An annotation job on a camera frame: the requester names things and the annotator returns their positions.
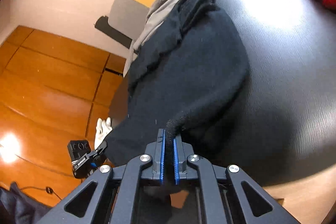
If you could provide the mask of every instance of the black cloth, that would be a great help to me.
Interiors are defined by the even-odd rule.
[[[35,224],[50,209],[22,193],[15,182],[9,191],[0,187],[1,224]]]
[[[230,105],[249,65],[232,20],[213,1],[180,0],[140,49],[129,70],[128,116],[105,138],[114,164],[142,154],[159,128],[168,140],[181,133],[208,159],[229,135]]]

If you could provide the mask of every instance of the black gripper frame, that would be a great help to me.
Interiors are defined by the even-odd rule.
[[[95,150],[84,154],[72,166],[72,173],[76,179],[84,179],[92,175],[94,170],[106,160],[104,151],[107,147],[106,141],[103,141]]]
[[[164,145],[160,129],[157,141],[147,145],[144,155],[123,166],[101,166],[38,224],[137,223],[140,187],[162,183]],[[174,146],[175,180],[181,187],[195,188],[196,224],[299,224],[239,167],[212,165],[194,155],[192,146],[180,136]]]

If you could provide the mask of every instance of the white wall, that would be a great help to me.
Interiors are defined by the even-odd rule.
[[[127,57],[120,43],[95,29],[114,0],[1,0],[0,44],[18,25],[62,35]]]

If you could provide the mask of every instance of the black fabric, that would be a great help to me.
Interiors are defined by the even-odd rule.
[[[1,224],[35,224],[50,209],[22,193],[15,182],[9,191],[0,187]]]
[[[129,71],[128,116],[106,137],[106,156],[126,164],[156,141],[181,133],[211,158],[230,133],[230,105],[248,74],[230,17],[213,0],[180,0],[140,49]]]
[[[172,217],[170,195],[158,198],[155,195],[147,194],[142,188],[139,191],[138,206],[136,216],[138,224],[167,223]]]

